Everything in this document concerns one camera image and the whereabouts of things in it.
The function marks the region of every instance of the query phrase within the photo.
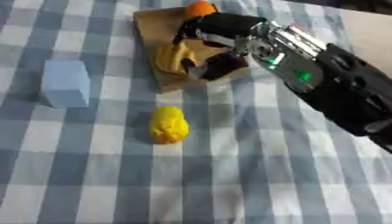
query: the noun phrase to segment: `orange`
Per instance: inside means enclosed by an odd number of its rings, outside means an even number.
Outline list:
[[[203,17],[205,15],[214,13],[216,12],[216,9],[211,3],[207,1],[197,1],[188,5],[185,12],[189,18],[194,18]]]

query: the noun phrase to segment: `wooden board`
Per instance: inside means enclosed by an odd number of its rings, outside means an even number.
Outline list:
[[[205,82],[161,71],[156,68],[154,63],[154,54],[158,47],[171,43],[182,22],[186,19],[185,8],[137,11],[134,13],[134,19],[161,92],[173,91],[183,88],[185,85]],[[197,64],[201,64],[202,61],[217,53],[228,50],[205,46],[199,39],[186,39],[185,42],[189,48],[195,51]]]

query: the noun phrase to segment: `blue and white checkered cloth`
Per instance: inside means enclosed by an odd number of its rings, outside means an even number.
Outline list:
[[[189,2],[0,1],[0,223],[392,223],[392,157],[260,67],[156,94],[129,18]],[[348,46],[332,8],[216,4]],[[40,103],[49,59],[85,62],[89,108]],[[161,104],[184,110],[184,142],[151,144],[147,122]]]

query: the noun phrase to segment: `light blue block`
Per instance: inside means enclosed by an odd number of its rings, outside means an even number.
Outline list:
[[[55,108],[88,107],[90,78],[83,62],[48,60],[45,63],[41,91]]]

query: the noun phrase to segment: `yellow toy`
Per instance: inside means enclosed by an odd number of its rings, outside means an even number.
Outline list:
[[[178,45],[172,43],[161,45],[155,54],[155,65],[167,73],[186,75],[186,71],[181,66],[183,58],[195,61],[194,51],[189,49],[184,41],[181,41]]]
[[[161,106],[152,114],[150,133],[156,144],[173,144],[184,140],[189,133],[189,124],[181,109]]]

